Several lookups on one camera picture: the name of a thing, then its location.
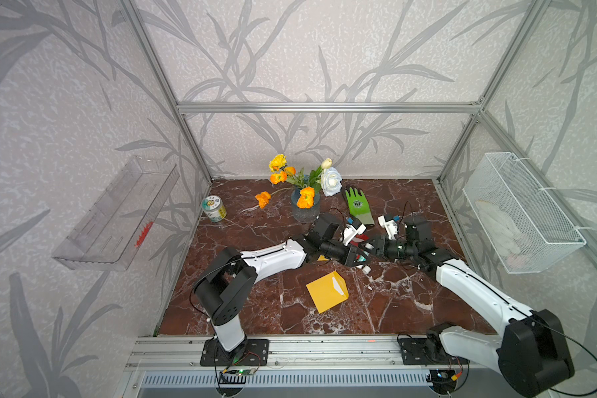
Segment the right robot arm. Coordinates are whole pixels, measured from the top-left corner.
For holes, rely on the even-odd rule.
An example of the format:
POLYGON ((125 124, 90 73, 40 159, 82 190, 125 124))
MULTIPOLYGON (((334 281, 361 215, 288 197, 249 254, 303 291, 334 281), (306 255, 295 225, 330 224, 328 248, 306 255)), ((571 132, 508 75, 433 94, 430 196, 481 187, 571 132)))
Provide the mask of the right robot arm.
POLYGON ((500 374, 515 392, 534 397, 572 378, 575 367, 562 322, 549 310, 535 311, 482 279, 450 250, 434 242, 423 217, 406 220, 405 240, 376 235, 361 243, 364 252, 406 260, 447 288, 494 329, 493 335, 441 323, 426 333, 428 358, 464 358, 500 374))

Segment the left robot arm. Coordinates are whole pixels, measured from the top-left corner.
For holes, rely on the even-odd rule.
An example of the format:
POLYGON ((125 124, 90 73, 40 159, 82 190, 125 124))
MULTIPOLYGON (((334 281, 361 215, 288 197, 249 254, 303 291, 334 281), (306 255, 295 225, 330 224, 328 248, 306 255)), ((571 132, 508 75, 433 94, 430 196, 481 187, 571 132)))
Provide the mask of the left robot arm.
POLYGON ((341 221, 333 214, 320 214, 309 231, 293 235, 278 245, 260 250, 222 250, 192 287, 212 328, 218 346, 232 357, 246 350, 247 336, 241 326, 240 312, 254 286, 286 270, 297 270, 324 256, 328 260, 357 267, 367 262, 367 255, 353 238, 366 232, 358 219, 347 223, 340 240, 334 238, 341 221))

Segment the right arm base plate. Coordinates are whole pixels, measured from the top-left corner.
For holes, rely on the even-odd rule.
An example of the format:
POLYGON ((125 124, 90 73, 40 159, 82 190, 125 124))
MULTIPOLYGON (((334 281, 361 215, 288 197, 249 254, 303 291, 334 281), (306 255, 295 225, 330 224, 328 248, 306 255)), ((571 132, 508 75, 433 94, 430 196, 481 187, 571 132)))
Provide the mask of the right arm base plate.
POLYGON ((452 357, 444 351, 439 338, 414 338, 409 334, 399 334, 396 338, 404 365, 450 366, 468 365, 469 360, 452 357))

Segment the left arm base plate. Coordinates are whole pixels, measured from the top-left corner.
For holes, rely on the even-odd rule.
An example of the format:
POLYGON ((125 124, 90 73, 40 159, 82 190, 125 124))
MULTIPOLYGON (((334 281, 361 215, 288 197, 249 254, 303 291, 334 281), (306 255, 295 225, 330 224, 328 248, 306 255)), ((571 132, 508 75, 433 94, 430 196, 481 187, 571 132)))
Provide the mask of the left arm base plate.
POLYGON ((226 351, 217 338, 208 339, 202 348, 201 366, 265 366, 270 340, 247 338, 232 351, 226 351))

